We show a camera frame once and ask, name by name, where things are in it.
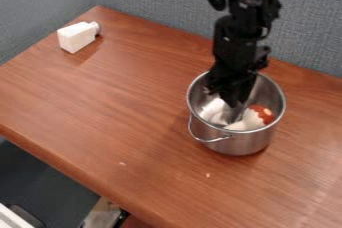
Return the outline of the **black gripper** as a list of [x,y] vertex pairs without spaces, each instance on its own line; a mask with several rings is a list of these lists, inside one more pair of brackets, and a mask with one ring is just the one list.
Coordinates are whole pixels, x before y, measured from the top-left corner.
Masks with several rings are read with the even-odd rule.
[[207,75],[207,89],[217,93],[231,108],[244,103],[258,78],[258,71],[267,67],[271,48],[258,45],[258,35],[240,35],[229,15],[223,16],[213,26],[213,66]]

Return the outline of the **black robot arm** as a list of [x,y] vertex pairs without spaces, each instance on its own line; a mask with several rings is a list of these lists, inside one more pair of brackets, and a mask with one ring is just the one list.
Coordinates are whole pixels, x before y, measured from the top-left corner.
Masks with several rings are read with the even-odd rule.
[[205,88],[229,107],[250,96],[259,70],[268,65],[271,48],[259,43],[267,38],[279,18],[279,0],[207,0],[217,11],[225,10],[213,25],[213,65]]

